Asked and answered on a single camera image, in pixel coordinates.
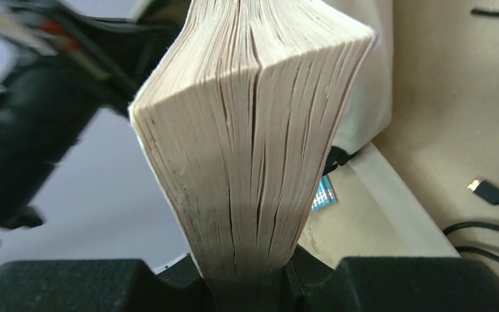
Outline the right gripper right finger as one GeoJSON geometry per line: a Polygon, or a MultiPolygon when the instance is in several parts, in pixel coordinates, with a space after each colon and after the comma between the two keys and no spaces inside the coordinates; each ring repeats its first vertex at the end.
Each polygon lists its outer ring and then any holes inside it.
{"type": "Polygon", "coordinates": [[[284,311],[499,311],[499,277],[459,257],[345,257],[331,268],[297,247],[284,311]]]}

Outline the beige backpack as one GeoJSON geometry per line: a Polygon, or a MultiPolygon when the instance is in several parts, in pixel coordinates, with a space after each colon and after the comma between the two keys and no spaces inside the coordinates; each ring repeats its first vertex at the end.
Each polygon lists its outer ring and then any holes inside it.
{"type": "Polygon", "coordinates": [[[332,1],[379,37],[359,72],[334,143],[355,157],[329,175],[337,202],[313,211],[300,245],[330,267],[347,256],[455,257],[438,225],[373,145],[392,116],[392,1],[332,1]]]}

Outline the purple treehouse book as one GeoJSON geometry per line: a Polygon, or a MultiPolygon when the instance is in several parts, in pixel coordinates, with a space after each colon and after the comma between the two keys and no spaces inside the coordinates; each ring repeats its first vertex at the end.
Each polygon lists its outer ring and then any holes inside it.
{"type": "Polygon", "coordinates": [[[323,1],[193,1],[129,112],[211,284],[284,266],[374,30],[323,1]]]}

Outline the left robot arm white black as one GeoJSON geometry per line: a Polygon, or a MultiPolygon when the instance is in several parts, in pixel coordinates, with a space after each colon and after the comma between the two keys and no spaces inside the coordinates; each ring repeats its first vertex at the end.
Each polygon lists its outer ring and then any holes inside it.
{"type": "Polygon", "coordinates": [[[35,228],[31,200],[100,108],[120,116],[178,36],[188,1],[139,1],[100,18],[62,1],[0,1],[17,49],[0,80],[0,228],[35,228]]]}

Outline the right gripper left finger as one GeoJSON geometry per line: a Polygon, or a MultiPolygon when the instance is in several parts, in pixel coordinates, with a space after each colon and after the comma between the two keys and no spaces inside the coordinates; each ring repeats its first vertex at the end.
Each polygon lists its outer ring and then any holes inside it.
{"type": "Polygon", "coordinates": [[[0,266],[0,311],[214,311],[190,261],[155,274],[140,259],[13,261],[0,266]]]}

